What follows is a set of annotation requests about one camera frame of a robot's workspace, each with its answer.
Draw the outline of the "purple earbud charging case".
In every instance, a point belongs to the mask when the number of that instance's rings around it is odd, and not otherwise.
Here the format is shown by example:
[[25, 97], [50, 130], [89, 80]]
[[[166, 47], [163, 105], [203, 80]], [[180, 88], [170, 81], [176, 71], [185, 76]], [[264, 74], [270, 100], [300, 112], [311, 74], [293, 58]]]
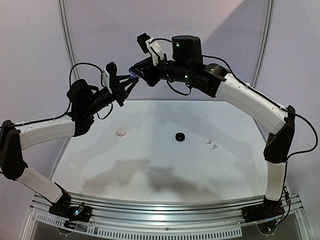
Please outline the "purple earbud charging case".
[[132, 71], [129, 72], [129, 77], [131, 79], [139, 79], [140, 78], [140, 76], [138, 74], [136, 74], [135, 72], [132, 72]]

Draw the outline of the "black earbud charging case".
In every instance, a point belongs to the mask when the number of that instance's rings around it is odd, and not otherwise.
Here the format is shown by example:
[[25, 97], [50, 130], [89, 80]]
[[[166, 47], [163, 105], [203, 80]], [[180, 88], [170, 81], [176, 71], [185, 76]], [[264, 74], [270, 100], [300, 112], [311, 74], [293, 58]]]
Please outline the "black earbud charging case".
[[183, 142], [185, 140], [186, 136], [183, 132], [178, 132], [175, 134], [175, 140], [178, 142]]

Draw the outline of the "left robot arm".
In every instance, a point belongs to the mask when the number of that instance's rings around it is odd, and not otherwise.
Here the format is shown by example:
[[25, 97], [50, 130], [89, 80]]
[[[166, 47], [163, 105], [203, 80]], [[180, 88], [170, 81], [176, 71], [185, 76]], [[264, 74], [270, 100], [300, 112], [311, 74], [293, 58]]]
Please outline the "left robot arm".
[[51, 204], [50, 214], [70, 222], [88, 223], [92, 207], [84, 202], [72, 203], [71, 196], [59, 184], [28, 167], [22, 151], [52, 140], [85, 135], [95, 121], [94, 115], [113, 102], [123, 106], [138, 81], [137, 77], [116, 76], [109, 80], [107, 87], [99, 89], [79, 79], [71, 84], [67, 92], [71, 111], [65, 116], [30, 124], [4, 121], [0, 127], [0, 168], [3, 175], [47, 200]]

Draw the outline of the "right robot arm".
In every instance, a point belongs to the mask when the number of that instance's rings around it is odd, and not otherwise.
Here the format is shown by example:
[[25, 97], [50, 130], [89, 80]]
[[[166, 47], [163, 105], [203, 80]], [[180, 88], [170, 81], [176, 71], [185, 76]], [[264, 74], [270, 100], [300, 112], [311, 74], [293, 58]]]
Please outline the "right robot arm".
[[131, 71], [153, 87], [159, 81], [185, 83], [211, 98], [225, 101], [268, 130], [263, 151], [267, 164], [267, 183], [263, 202], [242, 209], [246, 223], [285, 218], [281, 197], [285, 189], [288, 153], [295, 133], [295, 109], [283, 107], [240, 80], [228, 64], [204, 64], [201, 40], [197, 36], [177, 35], [170, 39], [172, 58], [168, 59], [158, 39], [141, 34], [137, 43], [149, 57]]

